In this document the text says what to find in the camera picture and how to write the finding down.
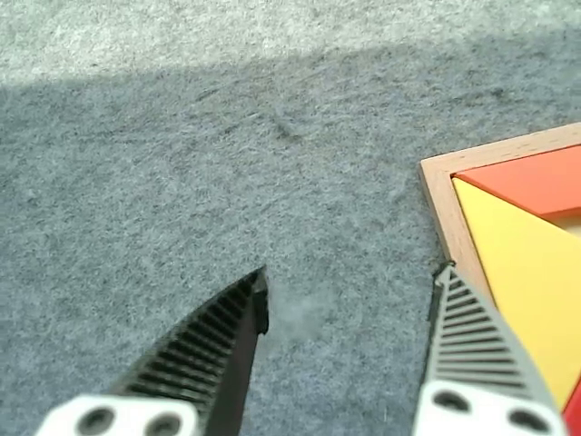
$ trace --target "wooden frame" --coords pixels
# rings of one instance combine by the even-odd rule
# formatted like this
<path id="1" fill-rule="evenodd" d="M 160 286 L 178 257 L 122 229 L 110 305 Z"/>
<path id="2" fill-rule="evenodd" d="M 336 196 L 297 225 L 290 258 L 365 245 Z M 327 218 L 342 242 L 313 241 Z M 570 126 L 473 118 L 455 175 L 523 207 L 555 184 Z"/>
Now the wooden frame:
<path id="1" fill-rule="evenodd" d="M 454 173 L 498 164 L 533 154 L 581 144 L 581 123 L 526 134 L 420 162 L 424 190 L 436 220 L 438 236 L 447 258 L 456 262 L 468 280 L 492 298 L 468 225 L 452 184 Z"/>

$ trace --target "yellow triangle piece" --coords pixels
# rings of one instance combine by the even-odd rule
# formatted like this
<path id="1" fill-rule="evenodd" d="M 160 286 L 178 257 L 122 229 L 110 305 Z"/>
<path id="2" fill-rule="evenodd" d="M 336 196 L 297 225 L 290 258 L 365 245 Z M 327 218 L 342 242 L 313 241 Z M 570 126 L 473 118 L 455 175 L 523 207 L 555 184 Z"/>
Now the yellow triangle piece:
<path id="1" fill-rule="evenodd" d="M 562 410 L 581 372 L 581 240 L 453 179 L 498 309 Z"/>

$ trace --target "felt surface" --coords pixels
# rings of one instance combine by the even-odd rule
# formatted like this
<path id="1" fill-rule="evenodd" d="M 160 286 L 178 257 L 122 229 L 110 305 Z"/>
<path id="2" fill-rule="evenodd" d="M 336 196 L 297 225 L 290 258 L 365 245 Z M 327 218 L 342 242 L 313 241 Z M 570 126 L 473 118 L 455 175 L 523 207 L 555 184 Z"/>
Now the felt surface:
<path id="1" fill-rule="evenodd" d="M 421 158 L 581 118 L 572 0 L 5 2 L 0 433 L 267 263 L 242 433 L 409 434 Z"/>

